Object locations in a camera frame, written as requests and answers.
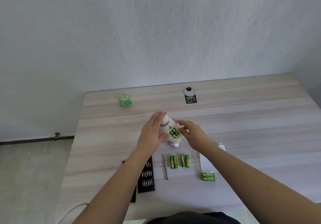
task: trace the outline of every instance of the right hand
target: right hand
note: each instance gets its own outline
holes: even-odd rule
[[[192,121],[176,120],[176,122],[184,126],[183,128],[179,128],[179,132],[182,133],[194,150],[199,152],[202,145],[210,141],[203,129]]]

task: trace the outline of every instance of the wood grain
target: wood grain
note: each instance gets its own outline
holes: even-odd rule
[[[197,103],[185,103],[186,86],[195,89]],[[131,95],[131,107],[118,105],[122,94]],[[227,152],[321,201],[321,110],[291,74],[276,74],[87,93],[57,216],[94,197],[134,150],[143,125],[158,110],[194,121]],[[188,154],[191,168],[168,169],[170,180],[165,180],[162,153]],[[156,190],[138,194],[126,220],[242,204],[220,174],[214,183],[201,181],[198,153],[186,139],[178,148],[161,144],[153,165]]]

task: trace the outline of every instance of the forearm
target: forearm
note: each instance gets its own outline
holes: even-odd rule
[[[139,176],[149,157],[135,150],[78,216],[74,224],[122,223]]]
[[[321,223],[320,208],[301,194],[251,167],[212,142],[203,154],[260,223]]]

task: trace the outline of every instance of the white toy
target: white toy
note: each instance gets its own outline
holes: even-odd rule
[[[159,128],[159,134],[168,133],[170,136],[166,139],[170,146],[178,147],[183,135],[178,131],[179,125],[167,114],[162,120]]]

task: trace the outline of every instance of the black sticker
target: black sticker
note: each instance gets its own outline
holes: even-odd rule
[[[193,96],[184,95],[184,96],[185,96],[186,104],[197,103],[196,95],[193,95]]]

